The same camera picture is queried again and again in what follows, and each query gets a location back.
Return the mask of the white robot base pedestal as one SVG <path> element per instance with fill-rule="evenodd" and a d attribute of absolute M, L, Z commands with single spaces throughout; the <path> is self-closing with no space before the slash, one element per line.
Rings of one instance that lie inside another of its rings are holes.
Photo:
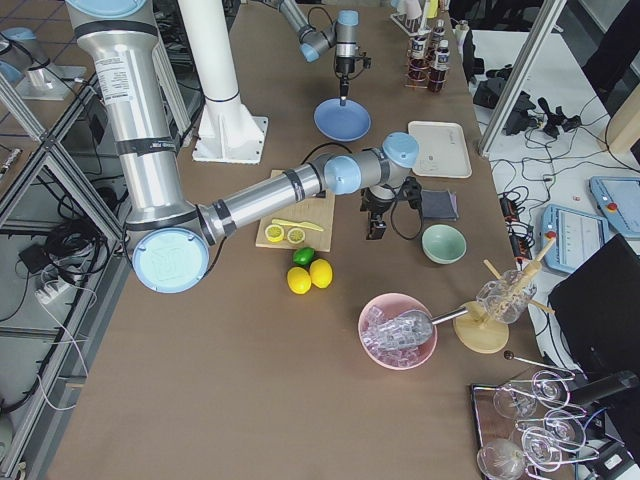
<path fill-rule="evenodd" d="M 242 103 L 222 3 L 185 0 L 179 9 L 205 97 L 193 158 L 259 163 L 268 119 Z"/>

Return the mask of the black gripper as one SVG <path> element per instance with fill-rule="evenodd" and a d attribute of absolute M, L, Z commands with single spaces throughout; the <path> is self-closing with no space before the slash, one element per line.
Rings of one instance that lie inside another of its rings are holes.
<path fill-rule="evenodd" d="M 380 240 L 387 229 L 383 215 L 400 201 L 407 201 L 410 208 L 422 218 L 422 186 L 413 176 L 407 176 L 400 186 L 388 184 L 364 188 L 360 191 L 360 211 L 368 215 L 367 240 Z"/>
<path fill-rule="evenodd" d="M 356 65 L 358 62 L 362 63 L 361 69 L 356 71 Z M 356 56 L 335 56 L 334 57 L 334 72 L 336 77 L 340 81 L 339 86 L 339 105 L 345 106 L 348 93 L 349 82 L 357 78 L 365 69 L 371 67 L 372 59 L 366 54 Z"/>

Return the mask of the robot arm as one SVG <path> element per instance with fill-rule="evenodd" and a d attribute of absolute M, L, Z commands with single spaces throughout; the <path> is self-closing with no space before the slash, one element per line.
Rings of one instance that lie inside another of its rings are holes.
<path fill-rule="evenodd" d="M 371 58 L 361 50 L 358 42 L 359 13 L 341 10 L 336 19 L 319 29 L 311 24 L 295 1 L 269 1 L 295 31 L 299 50 L 308 63 L 315 62 L 329 50 L 334 50 L 334 73 L 339 80 L 339 105 L 344 107 L 349 97 L 351 81 L 358 76 L 356 66 L 369 69 Z"/>
<path fill-rule="evenodd" d="M 241 101 L 221 3 L 183 1 L 179 8 L 205 98 L 195 159 L 258 163 L 268 121 Z M 378 148 L 324 155 L 211 205 L 195 205 L 183 195 L 163 113 L 151 3 L 71 1 L 67 9 L 78 45 L 94 61 L 131 197 L 124 248 L 138 279 L 153 291 L 192 288 L 211 267 L 210 247 L 240 227 L 326 190 L 379 193 L 400 185 L 416 162 L 416 139 L 394 132 Z"/>

